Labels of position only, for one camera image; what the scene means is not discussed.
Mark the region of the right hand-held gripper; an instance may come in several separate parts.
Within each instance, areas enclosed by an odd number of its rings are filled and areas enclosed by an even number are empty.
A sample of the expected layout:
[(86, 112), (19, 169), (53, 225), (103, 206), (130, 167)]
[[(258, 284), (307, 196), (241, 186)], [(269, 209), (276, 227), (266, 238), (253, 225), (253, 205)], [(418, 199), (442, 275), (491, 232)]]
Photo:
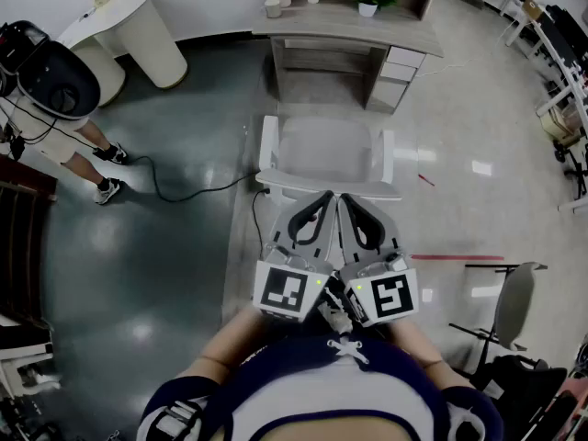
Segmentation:
[(344, 193), (338, 230), (345, 262), (339, 275), (356, 320), (369, 327), (418, 312), (416, 270), (394, 252), (400, 246), (393, 219), (369, 200)]

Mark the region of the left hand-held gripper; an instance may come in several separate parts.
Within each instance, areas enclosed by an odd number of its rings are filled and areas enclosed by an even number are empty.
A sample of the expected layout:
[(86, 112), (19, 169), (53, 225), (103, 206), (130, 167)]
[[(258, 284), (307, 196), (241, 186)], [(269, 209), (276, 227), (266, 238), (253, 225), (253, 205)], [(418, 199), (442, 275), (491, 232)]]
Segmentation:
[(262, 313), (303, 322), (332, 274), (327, 261), (336, 223), (331, 190), (305, 195), (278, 214), (254, 274), (253, 304)]

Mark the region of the white and grey chair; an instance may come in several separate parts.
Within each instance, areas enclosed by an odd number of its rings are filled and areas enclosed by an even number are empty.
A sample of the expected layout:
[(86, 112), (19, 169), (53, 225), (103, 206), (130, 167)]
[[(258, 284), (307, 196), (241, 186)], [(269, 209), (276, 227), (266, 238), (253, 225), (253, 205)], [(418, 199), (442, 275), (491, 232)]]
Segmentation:
[(266, 116), (255, 180), (279, 206), (323, 190), (400, 201), (393, 149), (391, 130), (353, 120)]

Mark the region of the person's right forearm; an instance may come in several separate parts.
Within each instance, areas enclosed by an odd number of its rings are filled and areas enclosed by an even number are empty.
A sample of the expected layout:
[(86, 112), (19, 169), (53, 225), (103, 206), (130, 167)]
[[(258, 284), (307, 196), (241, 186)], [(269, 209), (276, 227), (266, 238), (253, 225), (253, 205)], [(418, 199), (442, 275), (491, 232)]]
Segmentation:
[(438, 389), (473, 388), (467, 379), (450, 367), (440, 351), (414, 322), (401, 318), (390, 322), (388, 327), (393, 343), (413, 357)]

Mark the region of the person's left forearm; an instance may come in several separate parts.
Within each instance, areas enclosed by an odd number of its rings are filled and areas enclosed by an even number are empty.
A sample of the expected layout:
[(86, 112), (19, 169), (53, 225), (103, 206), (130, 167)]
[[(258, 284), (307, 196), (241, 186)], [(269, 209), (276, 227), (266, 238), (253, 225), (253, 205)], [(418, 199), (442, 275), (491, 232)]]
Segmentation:
[(251, 354), (280, 336), (283, 324), (253, 305), (247, 305), (210, 339), (197, 359), (176, 378), (202, 377), (222, 384)]

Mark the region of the grey shell chair black legs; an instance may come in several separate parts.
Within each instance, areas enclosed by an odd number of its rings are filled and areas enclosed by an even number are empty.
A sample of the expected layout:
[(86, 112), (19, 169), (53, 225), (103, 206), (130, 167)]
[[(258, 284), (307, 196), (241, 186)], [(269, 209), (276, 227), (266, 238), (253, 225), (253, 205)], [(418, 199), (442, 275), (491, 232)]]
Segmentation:
[(462, 333), (475, 336), (483, 342), (481, 356), (476, 373), (483, 369), (487, 362), (490, 344), (499, 345), (514, 352), (525, 352), (526, 348), (516, 340), (526, 323), (526, 318), (534, 296), (537, 271), (547, 270), (548, 266), (538, 262), (523, 264), (466, 264), (466, 268), (490, 269), (495, 274), (504, 274), (501, 290), (493, 316), (492, 328), (471, 330), (455, 323), (449, 326)]

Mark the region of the black mesh office chair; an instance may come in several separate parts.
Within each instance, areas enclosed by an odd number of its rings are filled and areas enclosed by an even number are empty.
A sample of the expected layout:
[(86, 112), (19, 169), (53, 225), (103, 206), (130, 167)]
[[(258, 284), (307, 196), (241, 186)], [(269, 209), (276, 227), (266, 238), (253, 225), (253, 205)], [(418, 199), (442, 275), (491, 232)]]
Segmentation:
[(497, 356), (478, 369), (472, 385), (490, 397), (501, 415), (504, 441), (521, 441), (567, 378), (564, 367), (531, 368), (519, 356)]

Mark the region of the grey wooden desk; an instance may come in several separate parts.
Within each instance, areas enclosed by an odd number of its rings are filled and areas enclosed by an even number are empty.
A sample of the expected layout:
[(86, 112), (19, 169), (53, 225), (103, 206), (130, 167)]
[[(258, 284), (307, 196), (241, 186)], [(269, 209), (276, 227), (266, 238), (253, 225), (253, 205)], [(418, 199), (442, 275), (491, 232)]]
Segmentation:
[(394, 113), (426, 56), (444, 55), (433, 26), (409, 11), (362, 17), (337, 0), (295, 2), (280, 17), (258, 17), (253, 33), (269, 37), (278, 100), (290, 72), (343, 74), (357, 79), (363, 108), (381, 113)]

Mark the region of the person's navy and white shirt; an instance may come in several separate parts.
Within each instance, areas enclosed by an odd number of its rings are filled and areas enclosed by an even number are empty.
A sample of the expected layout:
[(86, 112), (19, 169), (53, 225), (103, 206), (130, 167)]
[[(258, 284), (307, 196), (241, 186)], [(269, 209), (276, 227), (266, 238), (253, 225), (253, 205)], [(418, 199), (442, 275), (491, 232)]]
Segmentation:
[(147, 404), (137, 441), (261, 441), (283, 425), (367, 416), (410, 441), (503, 441), (491, 400), (469, 387), (439, 389), (401, 349), (327, 334), (288, 338), (251, 356), (223, 384), (172, 379)]

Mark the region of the beige storage box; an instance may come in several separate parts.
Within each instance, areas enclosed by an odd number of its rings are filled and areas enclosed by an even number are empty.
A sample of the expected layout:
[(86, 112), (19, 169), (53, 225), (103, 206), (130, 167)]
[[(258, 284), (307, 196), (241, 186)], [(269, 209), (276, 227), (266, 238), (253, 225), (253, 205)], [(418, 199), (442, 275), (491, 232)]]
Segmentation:
[(555, 106), (540, 117), (543, 130), (552, 140), (570, 145), (581, 138), (582, 121), (573, 104), (564, 109)]

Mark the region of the white curved table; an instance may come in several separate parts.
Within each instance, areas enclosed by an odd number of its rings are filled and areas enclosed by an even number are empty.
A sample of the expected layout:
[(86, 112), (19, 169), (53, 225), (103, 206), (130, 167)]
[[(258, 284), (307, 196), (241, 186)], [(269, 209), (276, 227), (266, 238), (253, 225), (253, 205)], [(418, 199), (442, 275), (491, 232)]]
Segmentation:
[(100, 107), (114, 101), (127, 78), (100, 39), (104, 35), (113, 37), (160, 89), (180, 84), (187, 75), (187, 60), (151, 0), (109, 0), (75, 20), (58, 38), (96, 76)]

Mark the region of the white framed furniture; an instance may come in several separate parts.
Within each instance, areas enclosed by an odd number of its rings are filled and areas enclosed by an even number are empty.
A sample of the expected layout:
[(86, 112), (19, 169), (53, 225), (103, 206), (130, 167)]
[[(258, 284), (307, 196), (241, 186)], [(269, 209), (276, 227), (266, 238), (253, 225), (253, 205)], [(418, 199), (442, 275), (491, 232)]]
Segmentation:
[(32, 396), (45, 391), (59, 390), (59, 377), (40, 376), (27, 385), (20, 369), (31, 369), (38, 363), (53, 359), (51, 331), (34, 325), (0, 324), (0, 387), (9, 399)]

